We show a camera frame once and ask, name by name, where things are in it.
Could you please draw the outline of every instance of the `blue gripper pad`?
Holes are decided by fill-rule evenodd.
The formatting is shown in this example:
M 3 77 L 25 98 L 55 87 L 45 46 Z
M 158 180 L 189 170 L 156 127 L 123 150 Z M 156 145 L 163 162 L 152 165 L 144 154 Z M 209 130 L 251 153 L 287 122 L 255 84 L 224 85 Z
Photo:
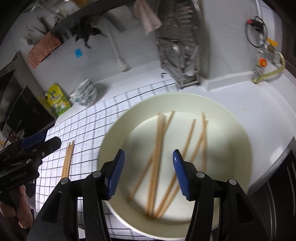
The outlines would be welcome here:
M 112 165 L 106 175 L 106 179 L 108 181 L 108 196 L 111 198 L 117 189 L 117 185 L 119 182 L 119 178 L 122 173 L 122 169 L 124 166 L 125 154 L 123 150 L 119 150 L 116 154 L 115 159 L 112 162 Z
M 37 132 L 26 139 L 22 140 L 21 148 L 28 149 L 32 147 L 33 145 L 38 144 L 39 142 L 44 140 L 44 135 L 42 132 Z
M 194 182 L 197 173 L 195 166 L 191 162 L 184 161 L 178 149 L 173 152 L 173 165 L 183 196 L 191 200 L 190 183 Z

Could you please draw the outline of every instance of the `black cable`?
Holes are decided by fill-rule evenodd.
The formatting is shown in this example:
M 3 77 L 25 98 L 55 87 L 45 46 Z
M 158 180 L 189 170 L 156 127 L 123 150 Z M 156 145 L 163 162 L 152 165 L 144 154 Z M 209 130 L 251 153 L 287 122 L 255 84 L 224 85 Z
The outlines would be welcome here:
M 260 18 L 260 17 L 258 17 L 258 16 L 255 16 L 255 17 L 258 18 L 258 19 L 260 19 L 261 22 L 263 23 L 263 28 L 265 27 L 265 40 L 264 40 L 263 44 L 261 44 L 261 45 L 259 45 L 259 46 L 256 46 L 256 45 L 254 45 L 254 44 L 251 43 L 251 41 L 250 41 L 250 39 L 249 39 L 249 36 L 248 36 L 248 25 L 249 25 L 248 22 L 246 22 L 245 25 L 244 25 L 244 32 L 245 32 L 245 34 L 246 34 L 246 38 L 247 38 L 248 42 L 249 42 L 253 47 L 255 47 L 255 48 L 261 48 L 262 46 L 264 46 L 264 44 L 265 44 L 265 42 L 266 42 L 266 40 L 267 40 L 267 38 L 268 38 L 268 30 L 267 30 L 267 27 L 266 27 L 264 21 L 262 20 L 262 18 Z

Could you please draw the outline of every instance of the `yellow gas hose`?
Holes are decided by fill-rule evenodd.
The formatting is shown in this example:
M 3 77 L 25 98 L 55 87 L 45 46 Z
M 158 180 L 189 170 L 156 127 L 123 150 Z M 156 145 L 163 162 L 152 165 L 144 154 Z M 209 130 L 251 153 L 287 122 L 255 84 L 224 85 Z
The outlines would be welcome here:
M 274 70 L 274 71 L 271 71 L 271 72 L 269 72 L 269 73 L 267 73 L 267 74 L 261 75 L 261 76 L 259 76 L 257 79 L 255 79 L 255 78 L 252 79 L 252 81 L 253 81 L 255 84 L 259 83 L 262 79 L 265 79 L 265 78 L 271 77 L 271 76 L 273 76 L 273 75 L 275 75 L 275 74 L 278 74 L 278 73 L 281 73 L 281 72 L 285 69 L 285 67 L 286 67 L 286 62 L 285 62 L 285 58 L 284 58 L 284 56 L 283 56 L 279 51 L 276 50 L 276 52 L 277 52 L 278 55 L 280 56 L 280 59 L 281 59 L 281 67 L 279 67 L 278 69 L 276 69 L 276 70 Z

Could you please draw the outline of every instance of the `blue sticker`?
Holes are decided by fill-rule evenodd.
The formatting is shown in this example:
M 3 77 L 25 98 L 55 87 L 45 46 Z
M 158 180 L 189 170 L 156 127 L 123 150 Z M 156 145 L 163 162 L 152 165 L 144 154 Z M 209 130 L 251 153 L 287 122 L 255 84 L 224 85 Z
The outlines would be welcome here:
M 83 55 L 81 52 L 81 49 L 75 49 L 75 55 L 76 55 L 76 58 L 80 58 Z

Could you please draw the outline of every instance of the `cloth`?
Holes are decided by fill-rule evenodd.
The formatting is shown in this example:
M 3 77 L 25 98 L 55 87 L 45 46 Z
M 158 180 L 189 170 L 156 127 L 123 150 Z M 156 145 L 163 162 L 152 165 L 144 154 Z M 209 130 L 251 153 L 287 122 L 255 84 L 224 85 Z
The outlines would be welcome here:
M 145 0 L 136 0 L 133 10 L 136 18 L 141 17 L 146 34 L 158 29 L 162 25 Z
M 61 44 L 61 41 L 56 36 L 47 33 L 29 52 L 29 65 L 36 69 L 42 60 Z
M 105 134 L 112 124 L 134 104 L 151 96 L 177 92 L 174 80 L 162 81 L 135 89 L 112 99 L 96 103 L 84 109 L 47 132 L 46 140 L 58 136 L 62 145 L 54 153 L 43 158 L 36 182 L 36 211 L 39 212 L 50 193 L 61 179 L 62 167 L 68 143 L 74 140 L 70 166 L 71 181 L 86 178 L 97 170 L 98 155 Z M 153 240 L 123 225 L 107 208 L 104 212 L 111 238 Z M 78 224 L 83 228 L 83 200 L 78 200 Z

